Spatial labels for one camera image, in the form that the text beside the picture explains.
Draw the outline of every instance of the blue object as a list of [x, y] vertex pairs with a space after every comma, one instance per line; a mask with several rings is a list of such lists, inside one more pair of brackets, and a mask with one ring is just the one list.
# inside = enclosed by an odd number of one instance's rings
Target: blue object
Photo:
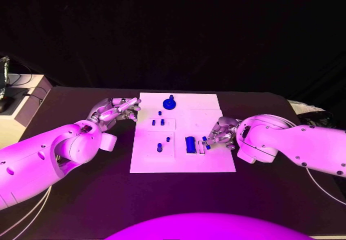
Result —
[[174, 107], [175, 107], [175, 101], [174, 101], [174, 98], [172, 98], [172, 95], [168, 96], [168, 99], [165, 99], [162, 101], [162, 107], [167, 109], [167, 110], [171, 110]]
[[197, 153], [195, 152], [195, 146], [194, 146], [194, 137], [192, 136], [185, 137], [184, 141], [185, 141], [185, 152], [188, 154]]
[[204, 145], [204, 148], [205, 148], [205, 150], [208, 150], [211, 147], [208, 146], [208, 145]]
[[156, 144], [156, 152], [159, 153], [162, 151], [162, 144]]

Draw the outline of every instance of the black backdrop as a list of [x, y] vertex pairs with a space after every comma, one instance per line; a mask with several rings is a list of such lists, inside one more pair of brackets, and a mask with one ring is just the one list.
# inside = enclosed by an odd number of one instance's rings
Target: black backdrop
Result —
[[1, 3], [0, 54], [60, 86], [293, 96], [344, 50], [318, 1]]

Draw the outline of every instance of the dark table surface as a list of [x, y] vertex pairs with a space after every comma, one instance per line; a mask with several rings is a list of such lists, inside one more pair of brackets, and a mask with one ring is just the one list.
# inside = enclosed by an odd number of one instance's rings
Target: dark table surface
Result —
[[[86, 118], [103, 98], [133, 98], [129, 89], [53, 87], [25, 128], [21, 140]], [[286, 100], [270, 93], [185, 92], [217, 95], [223, 116], [244, 119], [276, 115], [299, 124]], [[109, 134], [116, 136], [112, 152], [99, 150], [51, 186], [43, 211], [19, 239], [102, 239], [128, 226], [180, 213], [227, 213], [276, 223], [301, 233], [346, 235], [346, 206], [314, 185], [306, 171], [278, 153], [270, 164], [249, 164], [231, 152], [236, 172], [129, 173], [135, 123], [119, 121]], [[332, 177], [312, 172], [319, 185], [344, 201]], [[0, 212], [2, 231], [37, 203], [37, 195]], [[4, 239], [11, 239], [30, 220]]]

